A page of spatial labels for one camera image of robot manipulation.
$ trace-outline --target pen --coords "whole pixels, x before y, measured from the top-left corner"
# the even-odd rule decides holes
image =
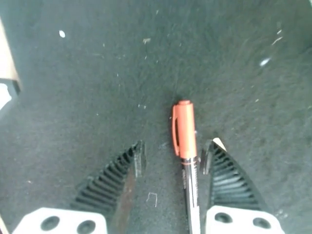
[[[189,234],[200,234],[195,123],[191,101],[182,100],[173,106],[172,136],[175,154],[181,158]]]

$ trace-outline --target white speck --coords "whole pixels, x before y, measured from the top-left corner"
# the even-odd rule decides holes
[[[265,58],[264,60],[262,60],[260,62],[260,67],[263,67],[264,65],[266,65],[270,60],[271,60],[271,58]]]
[[[150,199],[150,195],[154,195],[155,196],[155,207],[157,207],[157,194],[156,193],[148,193],[146,202]]]
[[[143,43],[144,43],[144,44],[149,43],[150,41],[151,41],[150,38],[144,38],[144,39],[143,39]]]
[[[64,38],[65,37],[65,33],[64,33],[64,31],[63,30],[59,30],[59,36],[61,37],[61,38]]]
[[[281,40],[283,37],[279,37],[278,39],[276,39],[275,41],[273,41],[272,45],[274,45],[275,43],[277,43],[279,40]]]

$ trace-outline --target mounting hole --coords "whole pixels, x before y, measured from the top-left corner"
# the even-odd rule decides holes
[[[232,223],[233,220],[231,218],[231,216],[229,216],[228,214],[226,213],[217,213],[215,216],[214,216],[214,219],[218,222],[222,222],[222,223]]]
[[[51,216],[46,218],[42,223],[41,223],[41,229],[43,231],[50,231],[54,228],[56,228],[59,224],[59,217],[57,216]]]
[[[253,219],[253,224],[257,227],[264,228],[264,229],[270,229],[271,228],[270,223],[263,218]]]
[[[90,234],[96,228],[96,223],[92,220],[86,220],[79,224],[77,227],[78,234]]]

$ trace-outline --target marker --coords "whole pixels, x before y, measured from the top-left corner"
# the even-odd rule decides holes
[[[173,106],[172,136],[175,154],[181,158],[189,234],[200,234],[194,108],[189,100]]]

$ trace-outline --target gray carpet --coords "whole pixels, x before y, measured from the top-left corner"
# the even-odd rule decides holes
[[[308,0],[5,0],[0,17],[23,83],[0,121],[10,230],[39,207],[67,207],[87,175],[143,139],[128,233],[186,233],[169,117],[189,98],[198,149],[220,136],[286,233],[312,232]]]

